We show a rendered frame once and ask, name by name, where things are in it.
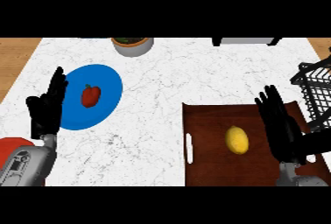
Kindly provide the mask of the red bell pepper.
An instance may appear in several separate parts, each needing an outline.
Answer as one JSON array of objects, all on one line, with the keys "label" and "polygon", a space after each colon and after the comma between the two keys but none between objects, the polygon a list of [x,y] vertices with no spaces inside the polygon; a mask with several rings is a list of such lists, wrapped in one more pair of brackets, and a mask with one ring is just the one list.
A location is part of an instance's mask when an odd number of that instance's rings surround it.
[{"label": "red bell pepper", "polygon": [[100,88],[91,87],[88,84],[85,85],[85,89],[81,94],[81,104],[85,108],[91,108],[96,106],[100,97]]}]

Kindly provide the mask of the blue plate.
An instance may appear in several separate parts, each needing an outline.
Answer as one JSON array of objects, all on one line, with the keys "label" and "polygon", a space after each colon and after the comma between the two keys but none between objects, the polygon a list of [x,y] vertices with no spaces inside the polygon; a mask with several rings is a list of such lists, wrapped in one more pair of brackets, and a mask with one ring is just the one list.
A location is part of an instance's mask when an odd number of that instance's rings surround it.
[{"label": "blue plate", "polygon": [[121,78],[115,70],[94,64],[77,68],[66,75],[60,127],[83,130],[99,124],[119,103]]}]

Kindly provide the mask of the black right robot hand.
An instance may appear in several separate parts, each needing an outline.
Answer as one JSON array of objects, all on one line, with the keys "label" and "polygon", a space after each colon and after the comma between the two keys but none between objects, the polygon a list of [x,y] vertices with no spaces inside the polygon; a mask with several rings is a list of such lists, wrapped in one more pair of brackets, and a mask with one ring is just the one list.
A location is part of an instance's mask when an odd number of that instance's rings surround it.
[{"label": "black right robot hand", "polygon": [[303,134],[295,119],[288,115],[275,85],[266,86],[254,99],[270,152],[281,163],[304,165],[309,155],[331,151],[331,129]]}]

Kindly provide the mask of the grey appliance with black legs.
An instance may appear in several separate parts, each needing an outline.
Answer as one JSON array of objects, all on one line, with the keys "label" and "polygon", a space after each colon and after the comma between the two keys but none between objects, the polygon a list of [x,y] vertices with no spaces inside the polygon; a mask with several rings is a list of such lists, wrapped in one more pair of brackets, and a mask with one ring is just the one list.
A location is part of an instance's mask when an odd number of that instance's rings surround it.
[{"label": "grey appliance with black legs", "polygon": [[266,44],[275,46],[281,38],[213,38],[211,45],[220,46],[224,44]]}]

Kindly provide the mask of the dark brown wooden tray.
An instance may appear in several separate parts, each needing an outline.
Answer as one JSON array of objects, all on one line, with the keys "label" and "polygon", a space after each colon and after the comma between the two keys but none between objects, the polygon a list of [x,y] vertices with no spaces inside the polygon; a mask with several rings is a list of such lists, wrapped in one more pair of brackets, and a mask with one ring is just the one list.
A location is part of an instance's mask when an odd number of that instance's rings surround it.
[{"label": "dark brown wooden tray", "polygon": [[273,186],[279,178],[254,104],[182,106],[186,186]]}]

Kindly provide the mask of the yellow lemon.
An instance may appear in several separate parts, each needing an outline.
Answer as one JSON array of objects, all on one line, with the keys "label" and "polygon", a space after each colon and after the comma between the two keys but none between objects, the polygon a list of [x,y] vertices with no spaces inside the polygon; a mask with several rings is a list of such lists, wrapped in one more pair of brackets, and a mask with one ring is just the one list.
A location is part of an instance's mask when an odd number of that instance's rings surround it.
[{"label": "yellow lemon", "polygon": [[235,154],[242,155],[248,151],[248,136],[239,127],[232,126],[226,130],[224,143]]}]

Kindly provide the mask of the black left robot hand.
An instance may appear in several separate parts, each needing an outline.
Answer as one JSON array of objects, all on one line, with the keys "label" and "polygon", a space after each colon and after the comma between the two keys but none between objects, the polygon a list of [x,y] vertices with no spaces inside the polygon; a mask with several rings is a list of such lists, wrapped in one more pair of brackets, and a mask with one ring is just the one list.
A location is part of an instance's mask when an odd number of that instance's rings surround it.
[{"label": "black left robot hand", "polygon": [[49,83],[47,91],[40,96],[28,96],[25,98],[31,117],[31,138],[35,140],[46,134],[54,135],[59,131],[66,87],[66,76],[59,66]]}]

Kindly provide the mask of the grey plant pot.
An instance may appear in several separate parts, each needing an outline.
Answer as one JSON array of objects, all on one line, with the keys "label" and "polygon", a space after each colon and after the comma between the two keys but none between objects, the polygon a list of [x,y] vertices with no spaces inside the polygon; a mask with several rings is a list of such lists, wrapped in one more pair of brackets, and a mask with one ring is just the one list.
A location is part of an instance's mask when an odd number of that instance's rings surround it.
[{"label": "grey plant pot", "polygon": [[143,38],[137,43],[122,44],[114,38],[111,39],[117,52],[124,57],[139,57],[152,48],[153,38]]}]

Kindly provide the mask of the red round object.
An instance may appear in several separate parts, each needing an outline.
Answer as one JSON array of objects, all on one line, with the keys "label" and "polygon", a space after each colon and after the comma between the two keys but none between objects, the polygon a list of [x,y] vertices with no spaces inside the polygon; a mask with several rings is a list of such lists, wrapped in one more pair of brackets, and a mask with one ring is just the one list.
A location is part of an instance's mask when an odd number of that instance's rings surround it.
[{"label": "red round object", "polygon": [[10,153],[22,145],[34,146],[34,143],[22,137],[4,137],[0,139],[0,170],[4,167]]}]

